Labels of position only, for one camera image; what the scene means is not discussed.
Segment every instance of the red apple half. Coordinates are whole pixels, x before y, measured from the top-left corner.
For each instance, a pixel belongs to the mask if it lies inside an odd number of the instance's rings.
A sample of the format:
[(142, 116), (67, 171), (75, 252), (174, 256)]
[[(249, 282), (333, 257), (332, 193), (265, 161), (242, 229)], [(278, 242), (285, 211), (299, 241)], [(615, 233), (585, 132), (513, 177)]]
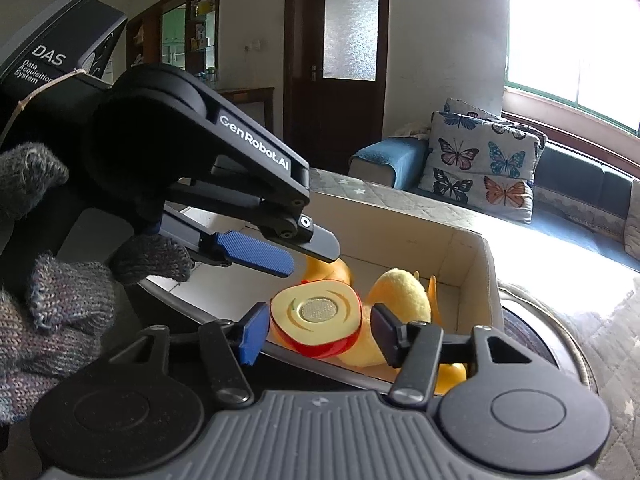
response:
[(271, 300), (271, 320), (288, 346), (306, 357), (321, 359), (340, 355), (355, 344), (362, 305), (346, 283), (308, 282), (286, 288)]

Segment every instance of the door handle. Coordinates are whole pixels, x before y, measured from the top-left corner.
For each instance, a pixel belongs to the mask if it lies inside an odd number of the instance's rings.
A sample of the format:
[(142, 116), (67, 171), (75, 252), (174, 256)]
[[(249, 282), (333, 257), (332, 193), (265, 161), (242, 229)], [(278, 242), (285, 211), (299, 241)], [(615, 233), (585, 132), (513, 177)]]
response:
[(318, 73), (322, 76), (322, 69), (318, 68), (318, 65), (311, 65), (311, 81), (316, 82), (318, 80)]

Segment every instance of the glove finger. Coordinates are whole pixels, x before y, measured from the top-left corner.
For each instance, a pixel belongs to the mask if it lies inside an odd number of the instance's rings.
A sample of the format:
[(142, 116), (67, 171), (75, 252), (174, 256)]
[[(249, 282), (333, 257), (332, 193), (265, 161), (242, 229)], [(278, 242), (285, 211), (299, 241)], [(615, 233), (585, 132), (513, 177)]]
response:
[(12, 371), (0, 374), (0, 424), (8, 426), (29, 416), (31, 410), (58, 380)]
[(0, 373), (19, 367), (24, 351), (22, 340), (30, 320), (5, 290), (0, 290)]
[(133, 285), (147, 276), (186, 282), (193, 269), (187, 249), (162, 235), (139, 235), (124, 242), (111, 258), (113, 277)]
[(113, 320), (115, 291), (103, 264), (66, 264), (43, 254), (36, 260), (30, 285), (28, 303), (37, 328), (58, 330), (66, 325), (99, 336)]
[(100, 338), (74, 328), (56, 332), (30, 330), (22, 339), (20, 369), (47, 377), (64, 378), (100, 355)]
[(64, 184), (68, 169), (43, 144), (27, 142), (0, 155), (0, 214), (17, 220), (53, 186)]

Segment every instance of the wooden table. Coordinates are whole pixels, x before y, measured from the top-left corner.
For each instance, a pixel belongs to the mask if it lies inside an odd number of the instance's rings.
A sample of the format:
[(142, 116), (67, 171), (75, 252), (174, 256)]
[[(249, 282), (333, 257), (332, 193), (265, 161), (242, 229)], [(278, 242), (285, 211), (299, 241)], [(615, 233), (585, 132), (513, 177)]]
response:
[(273, 133), (273, 87), (218, 89), (220, 95), (235, 105), (247, 103), (264, 104), (264, 127)]

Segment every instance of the door frame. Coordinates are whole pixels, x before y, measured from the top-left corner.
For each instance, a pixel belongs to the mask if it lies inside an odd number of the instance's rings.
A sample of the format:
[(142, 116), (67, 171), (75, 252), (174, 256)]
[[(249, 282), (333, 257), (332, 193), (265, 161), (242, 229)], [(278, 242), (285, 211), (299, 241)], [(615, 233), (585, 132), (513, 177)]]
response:
[[(389, 0), (380, 2), (378, 13), (378, 58), (376, 60), (376, 104), (374, 107), (374, 128), (369, 133), (370, 144), (382, 138), (382, 125), (385, 113), (386, 92), (386, 64), (389, 37)], [(295, 0), (285, 0), (284, 4), (284, 91), (282, 96), (282, 126), (283, 140), (292, 145), (294, 141), (292, 131), (293, 117), (293, 73), (294, 73), (294, 16)]]

